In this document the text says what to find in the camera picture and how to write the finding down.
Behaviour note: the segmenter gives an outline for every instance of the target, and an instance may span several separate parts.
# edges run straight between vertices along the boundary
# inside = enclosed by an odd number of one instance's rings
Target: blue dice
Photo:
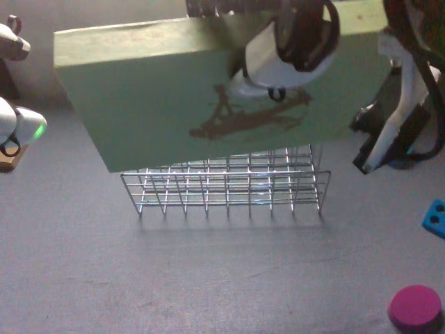
[[[435,200],[423,220],[422,226],[445,239],[445,202]]]

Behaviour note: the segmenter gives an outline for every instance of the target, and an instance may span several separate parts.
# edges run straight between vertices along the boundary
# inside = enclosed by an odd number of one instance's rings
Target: green led light
[[[40,125],[37,131],[34,133],[33,140],[38,140],[43,135],[46,129],[47,127],[45,126],[45,124]]]

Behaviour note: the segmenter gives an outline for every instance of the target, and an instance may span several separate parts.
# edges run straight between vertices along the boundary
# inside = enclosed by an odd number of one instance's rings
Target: gray table
[[[322,217],[178,208],[139,221],[75,114],[45,115],[47,133],[0,175],[0,333],[395,333],[400,288],[445,300],[445,241],[421,227],[445,197],[444,154],[364,177],[351,136],[325,146]]]

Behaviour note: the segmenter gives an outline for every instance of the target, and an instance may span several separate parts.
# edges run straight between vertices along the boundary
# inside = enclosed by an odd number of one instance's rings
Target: pink round lid
[[[436,291],[423,285],[411,285],[397,292],[389,305],[388,315],[396,326],[422,327],[431,324],[441,310]]]

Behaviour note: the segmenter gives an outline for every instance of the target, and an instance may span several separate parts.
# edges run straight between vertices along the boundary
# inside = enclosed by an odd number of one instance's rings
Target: metal dish rack
[[[307,145],[266,152],[232,155],[225,159],[207,159],[137,170],[121,174],[131,201],[142,215],[144,207],[223,206],[227,214],[232,206],[248,206],[249,215],[256,205],[316,204],[321,212],[331,172],[320,170],[323,148]]]

